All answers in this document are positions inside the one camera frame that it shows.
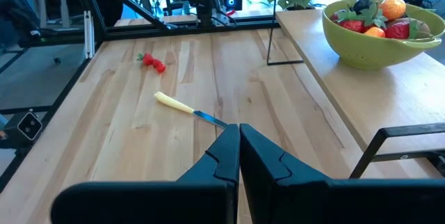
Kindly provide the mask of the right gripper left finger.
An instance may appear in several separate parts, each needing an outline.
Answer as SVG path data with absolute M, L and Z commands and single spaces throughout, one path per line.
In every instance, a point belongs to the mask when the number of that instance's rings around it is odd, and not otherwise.
M 240 130 L 228 125 L 177 180 L 189 186 L 179 204 L 182 224 L 236 224 L 239 159 Z

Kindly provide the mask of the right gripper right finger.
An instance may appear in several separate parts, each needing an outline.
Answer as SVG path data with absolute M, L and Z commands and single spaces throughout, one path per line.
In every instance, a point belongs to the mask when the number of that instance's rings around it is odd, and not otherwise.
M 329 177 L 248 124 L 241 125 L 241 173 L 253 224 L 322 224 Z

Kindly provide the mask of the green plastic colander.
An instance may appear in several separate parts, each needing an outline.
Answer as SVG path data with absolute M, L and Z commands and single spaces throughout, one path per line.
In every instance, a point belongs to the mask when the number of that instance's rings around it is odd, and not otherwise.
M 355 0 L 340 0 L 331 3 L 323 9 L 323 30 L 328 44 L 340 59 L 347 65 L 362 70 L 378 70 L 390 65 L 396 65 L 418 56 L 427 49 L 432 49 L 442 42 L 445 34 L 445 20 L 427 9 L 406 4 L 405 14 L 409 17 L 425 22 L 430 27 L 431 35 L 427 38 L 399 40 L 394 38 L 377 38 L 364 35 L 371 27 L 386 30 L 386 23 L 390 22 L 382 15 L 379 8 L 384 0 L 372 0 L 369 14 L 357 15 L 353 11 Z M 339 13 L 337 23 L 330 20 L 335 12 Z M 339 22 L 353 19 L 364 21 L 364 32 L 357 33 L 339 26 Z

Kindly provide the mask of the small red strawberry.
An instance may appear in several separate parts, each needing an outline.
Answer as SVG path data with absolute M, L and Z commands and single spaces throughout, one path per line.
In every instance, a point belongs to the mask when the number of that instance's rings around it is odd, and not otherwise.
M 357 33 L 364 32 L 364 21 L 362 20 L 353 20 L 353 19 L 344 20 L 339 22 L 339 26 Z
M 137 60 L 140 61 L 145 66 L 151 66 L 154 61 L 154 58 L 152 57 L 151 54 L 146 53 L 146 54 L 139 54 Z

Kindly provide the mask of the dark berry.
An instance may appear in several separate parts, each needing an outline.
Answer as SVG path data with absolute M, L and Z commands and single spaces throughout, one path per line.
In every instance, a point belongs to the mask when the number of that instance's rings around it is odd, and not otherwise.
M 367 15 L 370 12 L 370 7 L 372 4 L 373 4 L 372 0 L 356 0 L 353 6 L 353 11 L 357 15 L 361 15 L 362 12 L 364 12 L 364 14 Z

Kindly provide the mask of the large red strawberry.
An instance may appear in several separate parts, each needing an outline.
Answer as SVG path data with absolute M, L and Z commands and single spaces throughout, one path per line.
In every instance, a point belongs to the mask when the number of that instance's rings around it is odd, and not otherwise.
M 399 40 L 406 40 L 410 36 L 410 23 L 409 22 L 396 22 L 391 25 L 387 25 L 385 31 L 386 38 L 394 38 Z

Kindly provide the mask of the small orange fruit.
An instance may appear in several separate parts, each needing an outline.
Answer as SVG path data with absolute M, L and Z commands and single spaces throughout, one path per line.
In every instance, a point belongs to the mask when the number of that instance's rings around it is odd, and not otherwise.
M 382 10 L 382 15 L 392 21 L 405 14 L 406 3 L 403 0 L 384 0 L 379 8 Z

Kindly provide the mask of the brown green kiwi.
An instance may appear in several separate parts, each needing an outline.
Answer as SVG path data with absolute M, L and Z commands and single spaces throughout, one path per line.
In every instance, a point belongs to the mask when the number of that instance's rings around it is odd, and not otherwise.
M 409 17 L 395 19 L 393 21 L 387 22 L 387 25 L 391 25 L 396 22 L 409 22 L 410 23 L 410 36 L 408 39 L 419 39 L 419 38 L 427 38 L 431 35 L 430 27 L 422 21 L 417 19 L 412 19 Z

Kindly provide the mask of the wooden shelf with black frame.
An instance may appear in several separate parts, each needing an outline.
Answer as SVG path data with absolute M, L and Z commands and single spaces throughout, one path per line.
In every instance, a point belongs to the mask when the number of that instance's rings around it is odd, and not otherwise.
M 383 70 L 344 65 L 321 10 L 277 14 L 284 56 L 302 63 L 261 72 L 275 142 L 311 167 L 347 178 L 379 129 L 445 122 L 445 65 L 426 54 Z

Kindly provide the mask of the white metal bracket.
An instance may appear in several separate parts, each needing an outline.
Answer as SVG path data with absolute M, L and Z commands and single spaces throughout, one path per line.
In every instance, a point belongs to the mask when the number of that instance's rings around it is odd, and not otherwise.
M 84 12 L 83 18 L 84 18 L 85 57 L 86 59 L 92 59 L 95 55 L 94 20 L 89 10 L 86 10 Z

